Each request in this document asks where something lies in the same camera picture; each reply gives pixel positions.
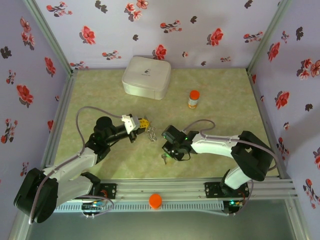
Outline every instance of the black bracket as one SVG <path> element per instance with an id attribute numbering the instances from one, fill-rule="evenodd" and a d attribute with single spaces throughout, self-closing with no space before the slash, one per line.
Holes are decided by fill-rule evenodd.
<path id="1" fill-rule="evenodd" d="M 115 183 L 100 183 L 100 188 L 99 188 L 97 195 L 105 197 L 104 192 L 106 192 L 106 197 L 108 199 L 111 199 L 111 200 L 116 199 L 117 184 L 115 184 Z"/>
<path id="2" fill-rule="evenodd" d="M 207 199 L 215 199 L 215 198 L 243 198 L 244 196 L 247 198 L 249 196 L 249 188 L 248 184 L 242 184 L 237 190 L 233 192 L 223 192 L 220 186 L 220 182 L 205 182 L 204 183 L 204 191 Z"/>
<path id="3" fill-rule="evenodd" d="M 116 199 L 117 184 L 115 183 L 100 183 L 96 196 L 107 197 L 108 199 Z M 83 203 L 81 206 L 82 211 L 101 210 L 99 207 L 92 206 L 92 203 Z"/>

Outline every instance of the yellow object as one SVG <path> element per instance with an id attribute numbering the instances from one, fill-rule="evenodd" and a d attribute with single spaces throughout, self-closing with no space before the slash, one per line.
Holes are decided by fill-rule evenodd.
<path id="1" fill-rule="evenodd" d="M 147 119 L 142 118 L 139 121 L 140 121 L 140 128 L 141 129 L 143 129 L 143 128 L 147 129 L 147 127 L 149 127 L 149 125 L 150 125 L 150 122 Z"/>

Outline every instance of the metal key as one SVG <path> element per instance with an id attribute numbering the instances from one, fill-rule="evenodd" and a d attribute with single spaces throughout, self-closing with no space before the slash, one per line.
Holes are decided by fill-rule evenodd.
<path id="1" fill-rule="evenodd" d="M 163 161 L 164 161 L 164 165 L 167 165 L 167 161 L 166 161 L 167 155 L 164 153 L 164 154 L 161 155 L 161 158 L 162 158 Z"/>

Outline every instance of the gray cable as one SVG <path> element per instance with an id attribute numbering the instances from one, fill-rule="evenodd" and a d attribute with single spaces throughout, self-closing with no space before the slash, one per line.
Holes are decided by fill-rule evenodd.
<path id="1" fill-rule="evenodd" d="M 215 124 L 214 121 L 211 121 L 211 120 L 209 120 L 209 119 L 199 119 L 199 120 L 194 121 L 193 123 L 189 124 L 186 128 L 184 128 L 184 129 L 182 130 L 182 132 L 185 133 L 191 126 L 193 126 L 194 124 L 199 123 L 199 122 L 209 122 L 209 123 L 212 123 L 212 124 L 213 124 L 212 127 L 201 130 L 201 131 L 204 131 L 204 132 L 205 132 L 205 131 L 212 130 L 212 129 L 214 129 L 214 128 L 216 127 L 216 124 Z"/>
<path id="2" fill-rule="evenodd" d="M 113 201 L 111 201 L 111 199 L 105 197 L 105 196 L 91 196 L 91 195 L 83 195 L 83 196 L 80 196 L 79 198 L 87 198 L 87 199 L 92 199 L 92 198 L 96 198 L 96 199 L 103 199 L 103 200 L 107 200 L 109 201 L 111 204 L 112 204 L 112 207 L 107 209 L 107 210 L 104 210 L 103 212 L 99 212 L 99 213 L 96 213 L 96 214 L 93 214 L 93 215 L 85 215 L 84 212 L 82 212 L 83 215 L 85 215 L 87 218 L 95 218 L 97 216 L 100 216 L 100 215 L 103 215 L 103 214 L 106 214 L 108 212 L 110 212 L 112 209 L 115 208 L 115 204 Z"/>
<path id="3" fill-rule="evenodd" d="M 35 196 L 34 196 L 34 200 L 33 200 L 33 204 L 32 204 L 32 207 L 31 207 L 31 211 L 30 211 L 30 216 L 29 216 L 29 224 L 31 225 L 33 223 L 33 219 L 34 219 L 34 215 L 35 215 L 35 211 L 36 211 L 36 205 L 38 203 L 38 200 L 39 200 L 39 194 L 40 194 L 40 191 L 41 189 L 43 188 L 45 182 L 48 180 L 48 178 L 50 178 L 50 176 L 52 176 L 52 174 L 55 173 L 55 171 L 58 171 L 60 168 L 62 168 L 63 166 L 71 163 L 72 161 L 76 160 L 80 155 L 82 155 L 85 151 L 85 139 L 84 139 L 84 136 L 81 134 L 80 132 L 80 129 L 79 129 L 79 124 L 78 124 L 78 117 L 79 117 L 79 114 L 82 110 L 84 109 L 94 109 L 94 110 L 97 110 L 97 111 L 100 111 L 104 114 L 107 114 L 111 117 L 114 117 L 114 118 L 117 118 L 117 119 L 121 119 L 122 117 L 121 116 L 117 116 L 117 115 L 114 115 L 110 112 L 107 112 L 105 110 L 102 110 L 98 107 L 95 107 L 95 106 L 84 106 L 82 108 L 80 108 L 78 110 L 78 112 L 76 113 L 76 116 L 75 116 L 75 126 L 76 126 L 76 130 L 78 131 L 79 135 L 80 135 L 80 138 L 81 138 L 81 141 L 82 141 L 82 149 L 81 151 L 79 152 L 79 154 L 73 156 L 72 158 L 70 158 L 69 160 L 61 163 L 60 165 L 58 165 L 56 168 L 54 168 L 51 172 L 48 173 L 47 176 L 45 176 L 45 178 L 42 180 L 42 182 L 40 183 L 36 193 L 35 193 Z"/>

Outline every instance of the white plastic box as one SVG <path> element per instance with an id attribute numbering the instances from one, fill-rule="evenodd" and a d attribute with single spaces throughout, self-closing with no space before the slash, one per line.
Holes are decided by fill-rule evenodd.
<path id="1" fill-rule="evenodd" d="M 166 95 L 171 74 L 167 61 L 135 56 L 122 76 L 127 94 L 160 100 Z"/>

